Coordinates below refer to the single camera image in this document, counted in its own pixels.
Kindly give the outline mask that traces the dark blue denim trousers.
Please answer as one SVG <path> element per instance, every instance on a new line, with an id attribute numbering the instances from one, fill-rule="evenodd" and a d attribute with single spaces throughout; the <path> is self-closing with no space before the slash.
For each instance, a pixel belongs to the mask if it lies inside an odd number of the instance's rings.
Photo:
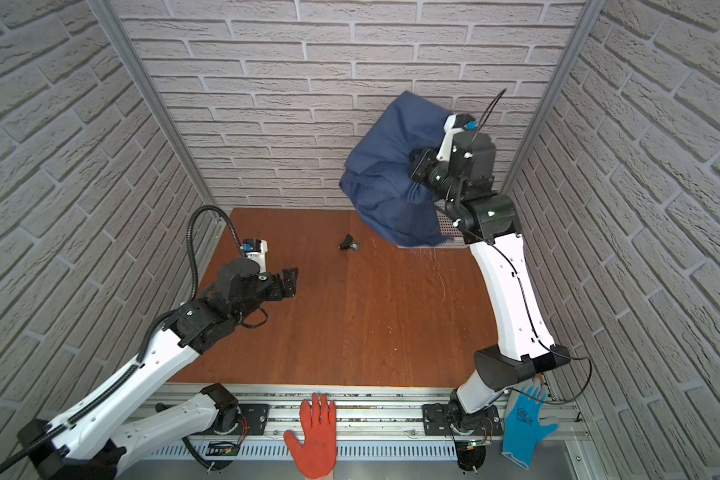
<path id="1" fill-rule="evenodd" d="M 405 91 L 349 154 L 339 186 L 360 218 L 399 247 L 435 247 L 441 234 L 434 193 L 409 177 L 414 150 L 437 150 L 451 112 Z"/>

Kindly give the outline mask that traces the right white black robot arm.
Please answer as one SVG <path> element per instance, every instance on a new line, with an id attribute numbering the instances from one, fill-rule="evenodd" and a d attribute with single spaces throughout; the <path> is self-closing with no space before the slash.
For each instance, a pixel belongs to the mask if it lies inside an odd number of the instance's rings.
<path id="1" fill-rule="evenodd" d="M 444 415 L 453 432 L 472 434 L 502 393 L 568 364 L 540 313 L 525 262 L 520 215 L 493 189 L 496 148 L 474 123 L 446 129 L 438 149 L 412 152 L 410 178 L 432 190 L 462 234 L 494 311 L 498 342 L 474 355 L 475 370 L 451 395 Z"/>

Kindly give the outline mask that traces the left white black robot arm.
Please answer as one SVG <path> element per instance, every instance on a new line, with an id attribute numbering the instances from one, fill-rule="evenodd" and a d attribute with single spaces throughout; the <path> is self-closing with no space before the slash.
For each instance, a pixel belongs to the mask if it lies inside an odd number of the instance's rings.
<path id="1" fill-rule="evenodd" d="M 42 479 L 114 479 L 160 448 L 196 433 L 243 426 L 237 398 L 219 383 L 132 422 L 130 416 L 173 375 L 238 328 L 263 303 L 296 294 L 298 271 L 264 272 L 251 259 L 223 266 L 201 297 L 159 317 L 137 354 L 82 401 L 18 439 Z"/>

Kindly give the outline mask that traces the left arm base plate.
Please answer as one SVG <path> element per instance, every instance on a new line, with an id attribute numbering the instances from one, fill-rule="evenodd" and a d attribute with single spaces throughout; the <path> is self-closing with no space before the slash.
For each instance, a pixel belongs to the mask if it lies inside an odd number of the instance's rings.
<path id="1" fill-rule="evenodd" d="M 238 405 L 235 423 L 229 435 L 240 437 L 243 429 L 247 436 L 263 436 L 267 427 L 270 406 L 266 403 L 243 403 Z"/>

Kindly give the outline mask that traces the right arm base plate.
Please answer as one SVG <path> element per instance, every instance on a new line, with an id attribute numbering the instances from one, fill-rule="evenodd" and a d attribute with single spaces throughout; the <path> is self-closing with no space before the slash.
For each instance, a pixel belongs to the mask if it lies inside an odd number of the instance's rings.
<path id="1" fill-rule="evenodd" d="M 463 413 L 456 402 L 431 403 L 422 406 L 426 436 L 502 436 L 504 429 L 495 405 L 475 413 Z"/>

